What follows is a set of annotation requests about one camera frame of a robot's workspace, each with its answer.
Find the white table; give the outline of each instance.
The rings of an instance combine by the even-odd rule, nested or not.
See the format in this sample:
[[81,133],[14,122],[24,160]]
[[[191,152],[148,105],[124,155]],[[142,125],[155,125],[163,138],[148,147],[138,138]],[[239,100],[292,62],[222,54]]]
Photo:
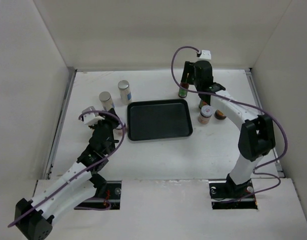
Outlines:
[[[36,194],[53,182],[40,180]],[[253,180],[255,190],[276,183]],[[123,180],[121,190],[120,210],[72,210],[47,239],[307,240],[307,222],[290,179],[257,194],[258,210],[212,210],[207,180]]]
[[[176,69],[175,75],[180,81],[182,69]],[[224,85],[237,100],[255,104],[244,70],[214,69],[213,76],[214,81]],[[61,176],[86,148],[92,131],[78,121],[78,116],[89,106],[103,109],[98,98],[101,92],[111,93],[117,114],[126,119],[127,106],[122,104],[117,87],[120,80],[129,81],[134,102],[178,98],[178,87],[169,69],[78,72],[55,156],[52,179]],[[226,178],[239,156],[238,129],[228,118],[220,121],[212,117],[209,124],[200,124],[197,120],[200,112],[198,95],[189,93],[186,100],[193,126],[190,137],[140,142],[132,142],[126,137],[100,174],[107,180]],[[274,158],[271,151],[260,163]],[[259,171],[277,174],[274,164]]]

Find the purple cable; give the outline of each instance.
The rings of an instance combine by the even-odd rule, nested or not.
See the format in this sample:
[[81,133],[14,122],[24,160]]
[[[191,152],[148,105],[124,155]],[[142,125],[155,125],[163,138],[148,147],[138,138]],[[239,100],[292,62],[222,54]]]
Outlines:
[[74,209],[75,210],[95,210],[95,211],[106,211],[109,210],[112,207],[112,204],[110,203],[110,201],[103,199],[103,198],[97,198],[97,197],[92,197],[89,198],[88,200],[92,200],[92,199],[97,199],[97,200],[103,200],[105,203],[108,204],[108,206],[106,208],[95,208],[95,207],[86,207],[86,206],[76,206]]
[[263,189],[263,190],[255,191],[255,192],[253,192],[253,193],[250,193],[250,194],[248,194],[248,195],[246,195],[246,196],[243,196],[243,197],[241,197],[241,198],[238,198],[238,199],[233,199],[233,200],[229,200],[229,201],[222,201],[222,203],[233,203],[233,202],[239,201],[239,200],[241,200],[241,199],[247,198],[247,197],[249,197],[249,196],[251,196],[251,195],[254,195],[254,194],[257,194],[257,193],[261,193],[261,192],[264,192],[264,191],[268,191],[268,190],[270,190],[270,189],[273,189],[273,188],[278,187],[278,186],[281,184],[281,180],[280,180],[280,178],[279,178],[278,176],[273,175],[273,174],[270,174],[270,173],[255,173],[255,170],[257,170],[257,169],[259,169],[259,168],[261,168],[261,167],[263,167],[263,166],[266,166],[266,165],[268,165],[268,164],[274,163],[274,162],[276,162],[277,160],[283,158],[283,157],[286,155],[286,152],[287,152],[287,150],[288,150],[288,139],[287,139],[287,135],[286,135],[286,132],[285,132],[283,126],[278,122],[278,120],[277,120],[273,115],[271,115],[269,112],[267,112],[266,110],[263,110],[263,109],[260,108],[260,107],[257,107],[257,106],[254,106],[254,105],[251,105],[251,104],[248,104],[248,103],[244,103],[244,102],[232,100],[232,99],[230,99],[230,98],[228,98],[228,97],[221,96],[221,95],[217,95],[217,94],[215,94],[215,93],[204,92],[204,91],[193,91],[193,90],[189,90],[189,89],[186,89],[186,88],[182,87],[182,86],[177,82],[176,77],[175,77],[175,74],[174,74],[174,62],[175,62],[175,58],[176,58],[178,52],[179,52],[180,50],[182,50],[182,49],[193,49],[193,50],[195,50],[197,53],[201,53],[201,51],[200,51],[199,49],[197,49],[197,48],[195,48],[195,47],[193,47],[193,46],[182,46],[182,47],[179,47],[179,48],[175,51],[175,53],[174,53],[174,55],[173,55],[173,57],[172,57],[172,60],[171,60],[171,75],[172,75],[172,78],[173,78],[175,84],[177,84],[177,86],[178,86],[179,88],[181,88],[181,89],[183,89],[183,90],[186,90],[186,91],[189,92],[189,93],[210,95],[210,96],[218,97],[218,98],[221,98],[221,99],[224,99],[224,100],[227,100],[227,101],[231,101],[231,102],[234,103],[234,104],[243,105],[243,106],[246,106],[246,107],[253,108],[253,109],[256,109],[256,110],[258,110],[258,111],[261,111],[261,112],[267,114],[269,117],[272,118],[272,120],[275,122],[275,124],[276,124],[276,125],[278,126],[278,128],[280,129],[281,134],[282,134],[282,137],[283,137],[283,140],[284,140],[284,149],[283,149],[282,154],[281,154],[280,156],[278,156],[277,158],[275,158],[274,160],[271,160],[271,161],[268,161],[268,162],[266,162],[266,163],[263,163],[263,164],[261,164],[261,165],[259,165],[259,166],[256,166],[256,167],[254,168],[254,171],[253,171],[253,173],[254,173],[255,175],[268,175],[268,176],[271,176],[271,177],[274,177],[274,178],[278,179],[279,182],[278,182],[275,186],[268,187],[268,188],[265,188],[265,189]]
[[[102,115],[107,115],[109,117],[112,117],[114,119],[116,119],[119,124],[121,126],[123,126],[124,124],[122,123],[122,121],[119,119],[119,117],[115,116],[114,114],[107,112],[107,111],[98,111],[98,110],[90,110],[90,111],[86,111],[84,113],[82,113],[78,119],[80,120],[82,118],[83,115],[86,114],[91,114],[91,113],[98,113],[98,114],[102,114]],[[80,172],[78,172],[76,175],[74,175],[72,178],[69,179],[69,182],[73,181],[76,177],[80,176],[83,172],[88,171],[89,169],[92,169],[93,167],[101,164],[103,161],[107,160],[109,157],[111,157],[117,150],[118,148],[121,146],[121,144],[124,141],[125,138],[125,128],[122,128],[122,138],[118,144],[118,146],[106,157],[104,157],[103,159],[93,163],[92,165],[84,168],[83,170],[81,170]],[[53,196],[55,196],[57,193],[59,193],[64,187],[66,187],[68,185],[68,182],[64,183],[62,186],[60,186],[56,191],[54,191],[50,196],[46,197],[44,200],[42,200],[41,202],[39,202],[37,205],[33,206],[30,210],[26,211],[24,214],[20,215],[17,219],[15,219],[12,223],[10,223],[8,225],[8,228],[13,227],[14,225],[16,225],[16,223],[18,223],[20,220],[22,220],[24,217],[28,216],[30,213],[32,213],[36,208],[40,207],[42,204],[44,204],[45,202],[47,202],[49,199],[51,199]]]

